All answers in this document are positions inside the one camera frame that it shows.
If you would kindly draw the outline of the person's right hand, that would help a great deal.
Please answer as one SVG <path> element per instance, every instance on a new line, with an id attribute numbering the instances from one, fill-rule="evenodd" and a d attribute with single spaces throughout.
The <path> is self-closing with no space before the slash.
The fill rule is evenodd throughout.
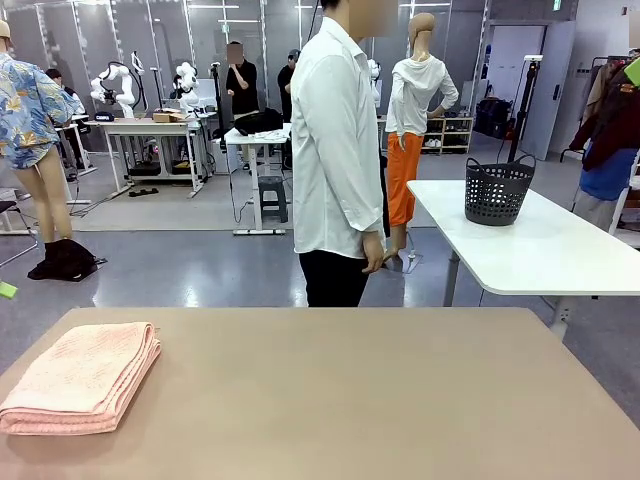
<path id="1" fill-rule="evenodd" d="M 364 232 L 362 234 L 362 245 L 367 261 L 367 265 L 362 272 L 364 274 L 375 273 L 382 267 L 385 258 L 385 250 L 379 233 L 377 231 Z"/>

